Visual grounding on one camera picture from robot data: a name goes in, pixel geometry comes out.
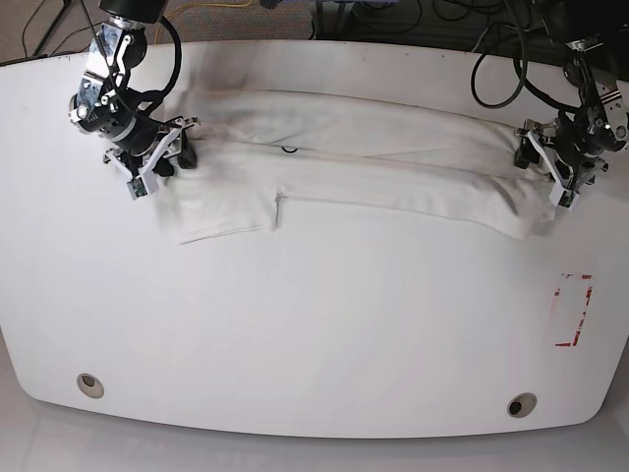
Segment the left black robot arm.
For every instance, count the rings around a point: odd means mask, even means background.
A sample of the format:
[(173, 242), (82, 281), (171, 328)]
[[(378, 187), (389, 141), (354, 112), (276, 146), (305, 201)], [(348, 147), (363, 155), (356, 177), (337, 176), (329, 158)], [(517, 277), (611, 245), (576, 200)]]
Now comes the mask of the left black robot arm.
[[(573, 207), (580, 190), (592, 185), (608, 169), (602, 154), (628, 147), (628, 105), (618, 87), (622, 44), (628, 31), (625, 1), (538, 1), (539, 29), (525, 29), (513, 2), (505, 8), (516, 30), (520, 49), (513, 66), (518, 84), (500, 102), (511, 104), (522, 90), (553, 108), (556, 118), (548, 123), (526, 120), (516, 131), (520, 139), (514, 155), (516, 167), (526, 169), (544, 163), (554, 182), (550, 201), (556, 207)], [(562, 71), (580, 99), (569, 105), (534, 86), (528, 74), (528, 41), (545, 36), (564, 52)]]

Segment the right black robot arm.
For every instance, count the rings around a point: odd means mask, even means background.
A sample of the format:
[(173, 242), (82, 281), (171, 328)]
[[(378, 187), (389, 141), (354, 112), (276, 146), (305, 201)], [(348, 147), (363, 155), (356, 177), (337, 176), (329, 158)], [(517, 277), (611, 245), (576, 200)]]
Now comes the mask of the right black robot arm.
[[(112, 144), (103, 161), (114, 164), (127, 178), (133, 199), (158, 190), (158, 180), (178, 168), (194, 169), (198, 158), (187, 132), (196, 117), (167, 121), (151, 117), (174, 89), (182, 69), (179, 34), (164, 16), (165, 1), (101, 1), (110, 15), (100, 26), (89, 24), (92, 41), (78, 92), (70, 100), (69, 118), (84, 134), (97, 134)], [(145, 58), (145, 27), (159, 25), (170, 34), (174, 65), (161, 89), (137, 91), (129, 86), (131, 72)]]

